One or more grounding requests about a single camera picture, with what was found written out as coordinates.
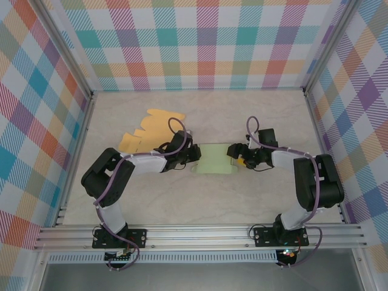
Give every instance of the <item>beige floor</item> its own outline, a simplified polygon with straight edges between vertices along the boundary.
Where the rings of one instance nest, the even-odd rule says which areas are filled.
[[[149,108],[182,112],[195,143],[244,142],[246,119],[256,115],[261,129],[273,127],[281,146],[319,154],[300,91],[180,91],[100,93],[67,207],[65,224],[97,224],[92,198],[81,176],[107,147],[133,133]],[[224,224],[273,222],[296,202],[294,177],[283,169],[234,175],[182,171],[132,178],[121,207],[129,224]],[[314,222],[340,222],[337,207]]]

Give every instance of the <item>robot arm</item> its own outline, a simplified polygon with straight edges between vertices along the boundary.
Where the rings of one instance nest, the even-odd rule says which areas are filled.
[[[261,144],[278,148],[273,129],[259,130],[251,133]],[[279,214],[273,223],[272,236],[277,245],[294,242],[296,237],[302,237],[304,222],[313,210],[316,197],[316,180],[319,182],[318,211],[328,209],[344,199],[344,190],[330,155],[314,157],[319,171],[315,176],[312,161],[299,154],[285,150],[272,150],[255,144],[247,135],[247,144],[232,144],[227,154],[234,159],[242,159],[248,169],[254,169],[264,162],[270,167],[282,167],[295,176],[295,190],[298,203],[288,211]]]
[[[157,156],[157,153],[172,153],[179,149],[184,141],[184,132],[175,133],[171,142],[163,144],[159,149],[151,151],[149,155],[134,155],[126,159],[117,170],[106,196],[99,202],[99,214],[106,226],[115,234],[122,235],[127,229],[127,223],[121,213],[119,199],[131,176],[143,173],[162,173],[174,169],[178,164],[194,162],[201,157],[198,145],[193,144],[190,134],[184,147],[174,155]],[[89,196],[98,199],[110,181],[111,176],[107,172],[115,169],[123,156],[113,148],[104,150],[100,157],[93,163],[81,179]]]

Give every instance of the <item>checkered pattern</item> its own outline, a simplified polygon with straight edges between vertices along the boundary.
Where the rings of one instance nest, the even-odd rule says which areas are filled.
[[[388,283],[388,2],[363,1],[312,92],[351,222],[365,226]]]
[[[103,90],[246,89],[301,85],[332,0],[61,3]]]
[[[27,0],[0,0],[0,290],[21,290],[87,102]]]
[[[315,68],[316,62],[320,59],[322,53],[325,51],[327,42],[328,42],[329,38],[331,37],[331,35],[333,34],[334,28],[337,25],[338,21],[341,19],[341,16],[342,16],[348,2],[349,2],[349,0],[341,0],[341,3],[339,5],[339,7],[337,8],[337,11],[335,12],[335,15],[332,19],[332,22],[330,23],[329,28],[327,29],[325,36],[323,37],[321,43],[319,44],[319,48],[314,55],[313,61],[311,62],[309,69],[307,70],[307,73],[303,79],[302,87],[305,87],[308,80],[310,79],[311,73],[313,72],[313,70]]]

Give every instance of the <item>yellow paper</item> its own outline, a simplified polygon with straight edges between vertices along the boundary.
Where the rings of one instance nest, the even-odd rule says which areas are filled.
[[[173,133],[170,131],[168,121],[171,117],[183,121],[185,114],[168,112],[160,109],[148,109],[146,116],[140,123],[142,129],[136,129],[134,134],[125,133],[119,145],[120,152],[141,153],[158,148],[165,142],[170,142]],[[176,121],[171,122],[172,129],[176,132],[182,127]]]

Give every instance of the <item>green cloth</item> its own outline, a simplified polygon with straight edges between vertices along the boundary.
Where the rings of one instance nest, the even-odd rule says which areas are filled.
[[[197,174],[233,174],[238,168],[232,164],[232,158],[227,156],[230,144],[200,144],[201,158],[192,172]]]

